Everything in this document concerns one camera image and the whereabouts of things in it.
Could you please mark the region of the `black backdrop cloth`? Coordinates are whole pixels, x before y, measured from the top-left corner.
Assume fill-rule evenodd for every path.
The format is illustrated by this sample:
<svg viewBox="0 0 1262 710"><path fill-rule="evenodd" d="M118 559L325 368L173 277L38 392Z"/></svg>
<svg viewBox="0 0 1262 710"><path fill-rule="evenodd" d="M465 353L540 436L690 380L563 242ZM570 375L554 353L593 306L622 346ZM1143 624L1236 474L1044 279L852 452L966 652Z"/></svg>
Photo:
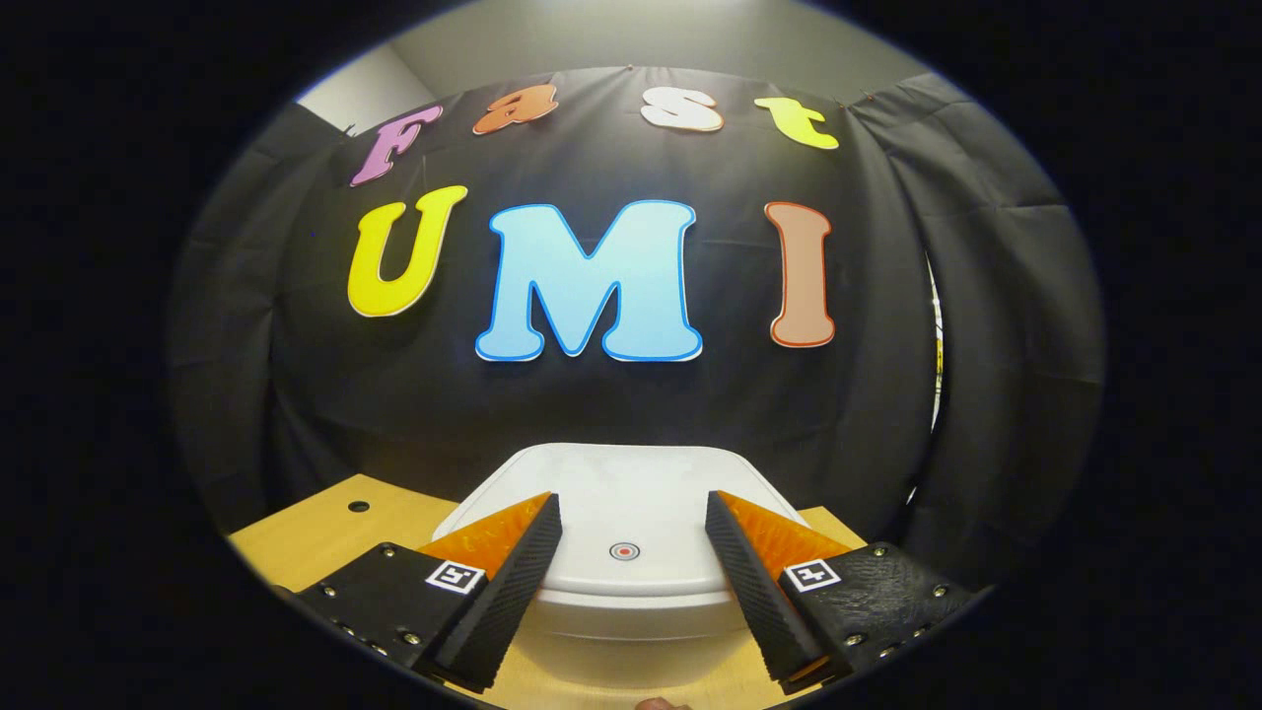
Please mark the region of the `black backdrop cloth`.
<svg viewBox="0 0 1262 710"><path fill-rule="evenodd" d="M375 137L257 139L175 266L175 435L233 533L356 473L463 499L545 441L721 448L969 586L1076 486L1107 370L1087 240L1034 156L925 73L840 107L753 78L598 67L437 102ZM604 352L557 306L641 199L692 207L703 349Z"/></svg>

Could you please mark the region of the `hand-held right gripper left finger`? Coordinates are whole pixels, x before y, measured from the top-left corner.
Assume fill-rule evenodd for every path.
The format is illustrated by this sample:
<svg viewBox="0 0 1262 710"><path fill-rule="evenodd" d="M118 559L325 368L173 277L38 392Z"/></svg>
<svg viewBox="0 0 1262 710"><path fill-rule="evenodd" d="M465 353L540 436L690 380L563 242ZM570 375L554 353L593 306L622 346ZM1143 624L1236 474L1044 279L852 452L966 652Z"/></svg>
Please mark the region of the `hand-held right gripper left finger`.
<svg viewBox="0 0 1262 710"><path fill-rule="evenodd" d="M480 694L562 533L560 498L544 491L418 549L376 544L290 602L398 667Z"/></svg>

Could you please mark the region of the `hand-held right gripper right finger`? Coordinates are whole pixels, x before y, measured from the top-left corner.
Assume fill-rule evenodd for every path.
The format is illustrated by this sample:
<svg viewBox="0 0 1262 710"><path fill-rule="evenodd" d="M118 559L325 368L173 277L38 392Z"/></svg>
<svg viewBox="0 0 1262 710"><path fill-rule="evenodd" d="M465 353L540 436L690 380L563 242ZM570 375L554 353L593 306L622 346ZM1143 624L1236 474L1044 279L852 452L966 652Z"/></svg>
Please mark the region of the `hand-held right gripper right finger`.
<svg viewBox="0 0 1262 710"><path fill-rule="evenodd" d="M729 491L708 496L705 536L786 695L891 665L987 595L895 544L840 544Z"/></svg>

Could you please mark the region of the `white desktop garbage bin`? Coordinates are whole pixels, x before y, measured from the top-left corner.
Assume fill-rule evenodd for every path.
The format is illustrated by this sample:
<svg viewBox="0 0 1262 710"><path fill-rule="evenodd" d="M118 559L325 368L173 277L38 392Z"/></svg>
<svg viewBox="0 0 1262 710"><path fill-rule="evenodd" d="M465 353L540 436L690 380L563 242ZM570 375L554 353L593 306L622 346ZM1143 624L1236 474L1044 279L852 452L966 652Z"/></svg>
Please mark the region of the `white desktop garbage bin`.
<svg viewBox="0 0 1262 710"><path fill-rule="evenodd" d="M562 538L511 651L604 689L693 684L751 641L704 531L711 491L801 522L732 451L550 441L504 462L435 536L544 491L559 498Z"/></svg>

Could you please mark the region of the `wooden desktop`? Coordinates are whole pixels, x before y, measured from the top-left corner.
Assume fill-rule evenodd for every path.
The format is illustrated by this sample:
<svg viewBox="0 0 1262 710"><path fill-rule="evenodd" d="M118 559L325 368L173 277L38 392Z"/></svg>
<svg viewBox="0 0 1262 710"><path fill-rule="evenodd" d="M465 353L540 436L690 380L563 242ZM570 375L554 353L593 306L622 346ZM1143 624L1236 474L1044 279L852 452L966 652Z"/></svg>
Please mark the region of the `wooden desktop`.
<svg viewBox="0 0 1262 710"><path fill-rule="evenodd" d="M347 511L353 499L366 499L371 509ZM787 503L801 515L801 523L819 533L840 544L864 545L859 535L827 509L799 511L798 504ZM266 580L297 593L376 544L418 549L439 538L435 528L454 511L440 508L429 496L357 473L240 530L233 533L233 545ZM712 673L693 684L664 689L618 690L560 681L510 648L486 691L491 704L506 710L634 710L644 697L655 696L692 710L767 710L789 700L770 677L752 634L748 643Z"/></svg>

